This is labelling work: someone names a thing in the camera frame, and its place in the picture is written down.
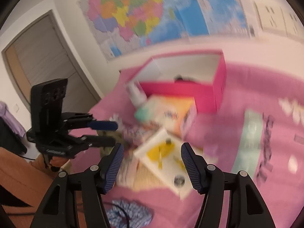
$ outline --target purple towel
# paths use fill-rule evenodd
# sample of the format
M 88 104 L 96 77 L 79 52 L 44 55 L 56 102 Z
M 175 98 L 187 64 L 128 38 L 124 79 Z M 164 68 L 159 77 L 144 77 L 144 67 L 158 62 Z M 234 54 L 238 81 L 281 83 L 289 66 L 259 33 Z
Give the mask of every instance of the purple towel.
M 25 135 L 24 127 L 17 121 L 17 119 L 9 112 L 7 105 L 0 102 L 0 117 L 10 127 L 10 129 L 21 138 Z

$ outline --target pink bedsheet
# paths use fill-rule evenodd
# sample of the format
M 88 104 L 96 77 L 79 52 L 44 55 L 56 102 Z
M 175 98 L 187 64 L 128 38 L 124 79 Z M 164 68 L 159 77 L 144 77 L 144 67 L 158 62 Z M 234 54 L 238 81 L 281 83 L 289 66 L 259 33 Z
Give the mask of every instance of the pink bedsheet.
M 135 108 L 129 101 L 124 83 L 137 68 L 122 71 L 113 92 L 91 109 L 97 119 L 108 119 L 117 113 L 128 123 L 136 123 Z M 271 115 L 274 124 L 266 153 L 268 166 L 262 169 L 262 181 L 259 164 L 265 159 L 261 150 L 259 163 L 253 180 L 273 216 L 277 228 L 289 228 L 304 205 L 304 145 L 294 142 L 295 134 L 304 137 L 304 127 L 296 125 L 292 117 L 287 117 L 278 99 L 288 97 L 304 104 L 304 83 L 291 77 L 267 70 L 227 64 L 227 82 L 223 103 L 216 115 L 199 114 L 186 136 L 186 141 L 195 146 L 204 147 L 207 154 L 218 157 L 217 166 L 230 172 L 236 161 L 244 124 L 244 112 L 252 109 L 257 113 Z M 72 131 L 73 135 L 95 134 L 91 129 Z M 290 171 L 288 163 L 295 157 L 297 170 Z M 84 171 L 99 162 L 98 149 L 82 152 L 72 161 L 76 172 Z M 153 228 L 192 228 L 195 225 L 203 196 L 196 191 L 180 201 L 170 190 L 152 190 L 134 193 L 126 188 L 114 187 L 105 200 L 135 200 L 151 208 L 153 220 L 148 227 Z M 222 226 L 226 223 L 227 198 L 224 202 Z

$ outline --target scrunchie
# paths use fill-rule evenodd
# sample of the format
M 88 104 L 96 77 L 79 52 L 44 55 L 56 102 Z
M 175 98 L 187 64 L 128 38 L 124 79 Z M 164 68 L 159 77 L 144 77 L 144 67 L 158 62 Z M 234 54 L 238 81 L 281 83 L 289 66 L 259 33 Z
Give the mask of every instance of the scrunchie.
M 140 206 L 135 202 L 127 203 L 123 200 L 113 200 L 112 203 L 125 210 L 130 219 L 130 228 L 141 228 L 151 223 L 152 214 L 146 207 Z M 125 215 L 122 210 L 113 206 L 112 209 L 106 212 L 112 226 L 127 228 L 127 224 L 124 222 Z

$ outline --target open pink box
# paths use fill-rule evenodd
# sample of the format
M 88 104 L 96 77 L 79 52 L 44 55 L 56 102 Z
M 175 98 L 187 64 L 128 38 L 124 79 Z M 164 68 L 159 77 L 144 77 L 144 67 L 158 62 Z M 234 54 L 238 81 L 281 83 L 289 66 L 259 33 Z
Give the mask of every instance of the open pink box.
M 175 81 L 177 76 L 190 81 Z M 130 79 L 152 94 L 194 97 L 198 113 L 216 113 L 222 103 L 226 63 L 221 50 L 196 50 L 151 57 Z

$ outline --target bottle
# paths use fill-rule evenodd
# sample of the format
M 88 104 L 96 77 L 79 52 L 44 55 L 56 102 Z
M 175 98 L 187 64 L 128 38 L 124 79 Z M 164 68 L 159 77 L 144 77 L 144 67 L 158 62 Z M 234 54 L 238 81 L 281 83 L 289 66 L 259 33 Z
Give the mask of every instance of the bottle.
M 144 103 L 147 102 L 147 95 L 141 88 L 139 82 L 130 82 L 127 85 L 127 92 L 129 93 L 132 104 L 136 108 L 141 107 Z

